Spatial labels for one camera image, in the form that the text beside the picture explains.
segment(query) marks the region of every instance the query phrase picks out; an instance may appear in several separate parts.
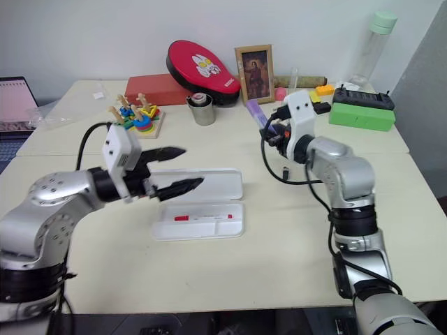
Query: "white sticker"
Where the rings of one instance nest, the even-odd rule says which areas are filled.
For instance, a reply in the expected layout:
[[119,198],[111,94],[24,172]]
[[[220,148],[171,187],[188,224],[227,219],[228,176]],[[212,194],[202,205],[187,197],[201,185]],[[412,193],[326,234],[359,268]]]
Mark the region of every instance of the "white sticker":
[[96,100],[98,100],[98,99],[102,99],[102,98],[104,98],[104,93],[103,93],[103,92],[96,92],[96,93],[93,93],[93,97],[94,97]]

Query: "green box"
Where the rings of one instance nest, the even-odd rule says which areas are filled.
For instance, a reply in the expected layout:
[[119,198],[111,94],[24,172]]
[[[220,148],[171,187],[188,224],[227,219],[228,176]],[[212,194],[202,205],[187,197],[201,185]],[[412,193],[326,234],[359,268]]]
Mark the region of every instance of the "green box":
[[330,124],[339,124],[375,131],[389,131],[396,122],[392,110],[333,103],[329,115]]

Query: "metal cup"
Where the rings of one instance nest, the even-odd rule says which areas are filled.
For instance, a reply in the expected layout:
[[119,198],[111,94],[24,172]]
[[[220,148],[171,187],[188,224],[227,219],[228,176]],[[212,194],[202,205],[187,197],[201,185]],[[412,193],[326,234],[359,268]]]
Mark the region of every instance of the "metal cup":
[[208,94],[195,93],[186,98],[186,104],[191,108],[197,124],[208,126],[216,121],[216,112],[212,107],[212,97]]

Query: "wooden frame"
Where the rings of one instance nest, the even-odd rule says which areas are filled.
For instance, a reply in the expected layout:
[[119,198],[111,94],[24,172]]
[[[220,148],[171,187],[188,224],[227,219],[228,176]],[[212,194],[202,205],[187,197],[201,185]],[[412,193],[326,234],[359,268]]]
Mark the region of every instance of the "wooden frame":
[[235,52],[244,103],[249,99],[256,99],[258,103],[273,102],[272,45],[236,47]]

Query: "water bottle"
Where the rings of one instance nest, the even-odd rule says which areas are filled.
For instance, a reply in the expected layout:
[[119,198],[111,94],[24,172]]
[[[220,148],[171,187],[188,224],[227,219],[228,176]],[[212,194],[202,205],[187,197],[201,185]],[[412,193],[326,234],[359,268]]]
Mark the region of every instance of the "water bottle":
[[377,61],[385,47],[397,16],[390,12],[376,12],[369,26],[369,37],[366,40],[359,59],[355,62],[353,74],[349,82],[364,87],[376,67]]

